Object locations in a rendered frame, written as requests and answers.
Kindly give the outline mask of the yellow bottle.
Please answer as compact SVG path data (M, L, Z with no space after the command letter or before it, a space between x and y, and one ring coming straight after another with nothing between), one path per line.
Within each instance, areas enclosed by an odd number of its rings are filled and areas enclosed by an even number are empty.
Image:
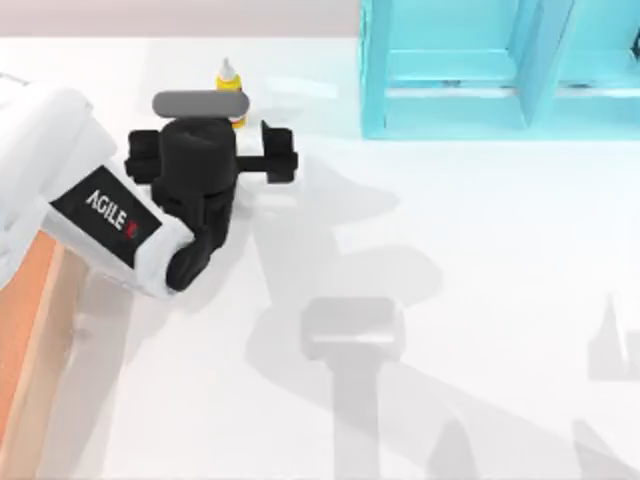
M232 65L229 57L224 57L215 77L215 91L226 95L233 101L232 115L229 121L238 130L246 125L249 100L245 95L242 79Z

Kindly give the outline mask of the light blue rack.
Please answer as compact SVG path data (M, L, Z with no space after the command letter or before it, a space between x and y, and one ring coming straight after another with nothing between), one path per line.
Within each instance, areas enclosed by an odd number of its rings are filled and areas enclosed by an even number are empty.
M360 128L640 141L640 0L360 0Z

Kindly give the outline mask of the shallow salmon-coloured box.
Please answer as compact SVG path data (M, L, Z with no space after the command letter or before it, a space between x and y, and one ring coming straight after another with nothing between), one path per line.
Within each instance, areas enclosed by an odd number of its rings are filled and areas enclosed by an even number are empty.
M0 480L34 480L87 265L40 232L0 290Z

